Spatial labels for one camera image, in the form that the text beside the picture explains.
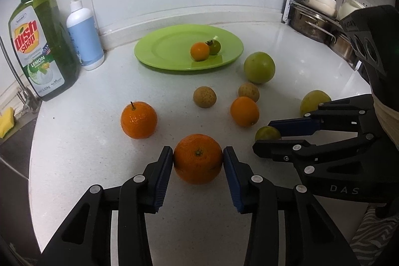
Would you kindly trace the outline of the yellow-green guava fruit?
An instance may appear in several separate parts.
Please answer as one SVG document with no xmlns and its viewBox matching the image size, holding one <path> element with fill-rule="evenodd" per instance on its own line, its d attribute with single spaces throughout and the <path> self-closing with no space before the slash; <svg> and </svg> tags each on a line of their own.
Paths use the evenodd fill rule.
<svg viewBox="0 0 399 266">
<path fill-rule="evenodd" d="M 331 97 L 327 93 L 321 90 L 312 90 L 302 99 L 299 106 L 300 116 L 317 110 L 320 103 L 328 103 L 330 101 Z"/>
</svg>

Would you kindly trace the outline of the small oval orange fruit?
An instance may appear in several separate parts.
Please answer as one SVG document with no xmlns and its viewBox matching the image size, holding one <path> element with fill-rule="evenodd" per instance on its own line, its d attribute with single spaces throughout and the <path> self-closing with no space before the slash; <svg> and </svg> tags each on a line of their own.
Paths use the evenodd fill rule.
<svg viewBox="0 0 399 266">
<path fill-rule="evenodd" d="M 243 128 L 253 126 L 260 118 L 260 111 L 257 104 L 246 96 L 240 96 L 232 102 L 230 114 L 235 123 Z"/>
</svg>

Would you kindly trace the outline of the brown longan fruit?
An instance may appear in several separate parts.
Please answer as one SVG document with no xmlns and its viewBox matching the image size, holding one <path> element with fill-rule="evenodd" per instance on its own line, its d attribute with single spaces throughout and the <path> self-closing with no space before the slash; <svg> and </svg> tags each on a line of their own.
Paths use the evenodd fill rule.
<svg viewBox="0 0 399 266">
<path fill-rule="evenodd" d="M 200 108 L 210 108 L 216 103 L 217 97 L 210 87 L 199 87 L 194 91 L 193 100 Z"/>
<path fill-rule="evenodd" d="M 239 96 L 246 96 L 253 100 L 255 103 L 259 100 L 260 98 L 260 92 L 254 84 L 250 82 L 243 83 L 239 89 L 238 89 L 238 95 Z"/>
</svg>

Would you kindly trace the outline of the green apple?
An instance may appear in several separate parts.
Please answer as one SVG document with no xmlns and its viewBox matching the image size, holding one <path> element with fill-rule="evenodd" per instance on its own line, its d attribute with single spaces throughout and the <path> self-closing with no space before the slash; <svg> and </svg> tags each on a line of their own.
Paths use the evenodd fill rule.
<svg viewBox="0 0 399 266">
<path fill-rule="evenodd" d="M 264 52 L 255 52 L 249 55 L 243 65 L 246 78 L 255 84 L 264 84 L 275 75 L 275 62 Z"/>
</svg>

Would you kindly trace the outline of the large orange tangerine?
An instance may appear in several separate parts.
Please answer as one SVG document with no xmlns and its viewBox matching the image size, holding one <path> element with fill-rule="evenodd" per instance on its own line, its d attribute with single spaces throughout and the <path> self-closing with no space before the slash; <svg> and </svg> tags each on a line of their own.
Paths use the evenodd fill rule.
<svg viewBox="0 0 399 266">
<path fill-rule="evenodd" d="M 222 148 L 205 134 L 190 134 L 174 149 L 177 175 L 189 184 L 203 185 L 213 181 L 222 169 Z"/>
</svg>

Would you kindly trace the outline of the small green fruit with calyx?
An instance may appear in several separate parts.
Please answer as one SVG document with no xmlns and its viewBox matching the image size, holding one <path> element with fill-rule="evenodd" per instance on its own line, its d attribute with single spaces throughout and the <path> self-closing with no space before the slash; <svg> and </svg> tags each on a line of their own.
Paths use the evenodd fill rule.
<svg viewBox="0 0 399 266">
<path fill-rule="evenodd" d="M 218 40 L 211 39 L 205 42 L 209 47 L 210 55 L 217 55 L 221 50 L 221 44 Z"/>
</svg>

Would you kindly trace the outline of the stemmed orange tangerine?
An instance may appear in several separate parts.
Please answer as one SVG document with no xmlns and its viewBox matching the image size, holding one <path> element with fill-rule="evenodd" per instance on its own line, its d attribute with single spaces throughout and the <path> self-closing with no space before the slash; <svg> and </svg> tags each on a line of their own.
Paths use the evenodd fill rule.
<svg viewBox="0 0 399 266">
<path fill-rule="evenodd" d="M 158 115 L 154 108 L 142 101 L 130 102 L 122 111 L 120 125 L 133 139 L 149 138 L 155 131 Z"/>
</svg>

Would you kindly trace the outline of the smooth orange kumquat fruit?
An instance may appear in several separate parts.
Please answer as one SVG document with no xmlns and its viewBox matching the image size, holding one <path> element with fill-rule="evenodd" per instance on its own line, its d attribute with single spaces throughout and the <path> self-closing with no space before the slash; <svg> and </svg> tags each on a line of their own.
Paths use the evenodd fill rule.
<svg viewBox="0 0 399 266">
<path fill-rule="evenodd" d="M 190 48 L 190 55 L 194 61 L 205 61 L 210 55 L 210 47 L 203 42 L 195 43 Z"/>
</svg>

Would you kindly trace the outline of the chrome kitchen faucet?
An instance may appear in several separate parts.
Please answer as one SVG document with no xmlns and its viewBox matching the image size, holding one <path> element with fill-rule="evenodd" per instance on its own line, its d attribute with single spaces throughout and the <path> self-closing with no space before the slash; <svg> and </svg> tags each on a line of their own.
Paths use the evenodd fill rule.
<svg viewBox="0 0 399 266">
<path fill-rule="evenodd" d="M 18 75 L 17 71 L 15 70 L 11 59 L 9 58 L 9 55 L 7 53 L 7 50 L 4 46 L 3 40 L 0 37 L 0 44 L 1 44 L 1 51 L 3 53 L 3 56 L 5 58 L 6 63 L 9 66 L 9 69 L 11 73 L 13 74 L 13 77 L 15 78 L 15 81 L 18 83 L 19 87 L 17 88 L 17 96 L 20 99 L 20 101 L 23 104 L 23 111 L 24 112 L 29 112 L 29 113 L 37 113 L 38 110 L 40 109 L 41 106 L 41 101 L 34 96 L 32 91 L 24 85 L 24 83 L 21 80 L 21 77 Z"/>
</svg>

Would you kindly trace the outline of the metal dish rack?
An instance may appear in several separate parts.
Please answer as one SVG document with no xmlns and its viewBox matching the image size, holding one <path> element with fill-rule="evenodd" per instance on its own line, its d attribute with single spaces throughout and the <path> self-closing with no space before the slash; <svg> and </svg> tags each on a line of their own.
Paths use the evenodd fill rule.
<svg viewBox="0 0 399 266">
<path fill-rule="evenodd" d="M 298 0 L 286 0 L 282 21 L 300 34 L 327 45 L 353 70 L 360 69 L 361 62 L 352 43 L 336 19 L 331 19 Z"/>
</svg>

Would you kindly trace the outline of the yellow sponge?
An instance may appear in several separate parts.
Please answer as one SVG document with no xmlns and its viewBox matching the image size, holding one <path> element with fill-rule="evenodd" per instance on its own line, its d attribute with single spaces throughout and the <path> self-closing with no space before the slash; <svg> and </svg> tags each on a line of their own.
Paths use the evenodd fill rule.
<svg viewBox="0 0 399 266">
<path fill-rule="evenodd" d="M 0 119 L 0 138 L 3 139 L 6 134 L 14 127 L 14 110 L 8 107 Z"/>
</svg>

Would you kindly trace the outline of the lime green plate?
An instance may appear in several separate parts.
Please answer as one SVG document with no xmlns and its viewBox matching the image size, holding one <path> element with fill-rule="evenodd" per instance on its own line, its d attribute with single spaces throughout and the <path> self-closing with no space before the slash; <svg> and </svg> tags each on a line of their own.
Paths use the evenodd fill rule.
<svg viewBox="0 0 399 266">
<path fill-rule="evenodd" d="M 203 61 L 191 56 L 196 43 L 220 43 L 220 51 Z M 243 43 L 233 33 L 208 25 L 181 24 L 150 32 L 135 45 L 135 57 L 144 65 L 160 70 L 190 72 L 209 70 L 234 62 L 243 53 Z"/>
</svg>

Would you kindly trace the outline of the green dish soap bottle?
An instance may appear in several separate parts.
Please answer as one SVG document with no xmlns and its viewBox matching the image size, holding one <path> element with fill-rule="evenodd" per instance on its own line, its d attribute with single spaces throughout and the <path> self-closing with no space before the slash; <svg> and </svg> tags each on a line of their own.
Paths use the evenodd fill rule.
<svg viewBox="0 0 399 266">
<path fill-rule="evenodd" d="M 8 27 L 18 63 L 41 100 L 76 82 L 80 64 L 56 0 L 20 0 Z"/>
</svg>

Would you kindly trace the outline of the white blue pump bottle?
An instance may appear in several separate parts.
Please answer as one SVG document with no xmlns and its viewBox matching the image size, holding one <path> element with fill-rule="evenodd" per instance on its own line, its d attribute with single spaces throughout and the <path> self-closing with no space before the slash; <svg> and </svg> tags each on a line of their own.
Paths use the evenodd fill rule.
<svg viewBox="0 0 399 266">
<path fill-rule="evenodd" d="M 71 14 L 66 20 L 66 27 L 76 55 L 85 70 L 94 70 L 105 59 L 95 26 L 94 14 L 89 8 L 83 6 L 82 0 L 71 0 L 70 10 Z"/>
</svg>

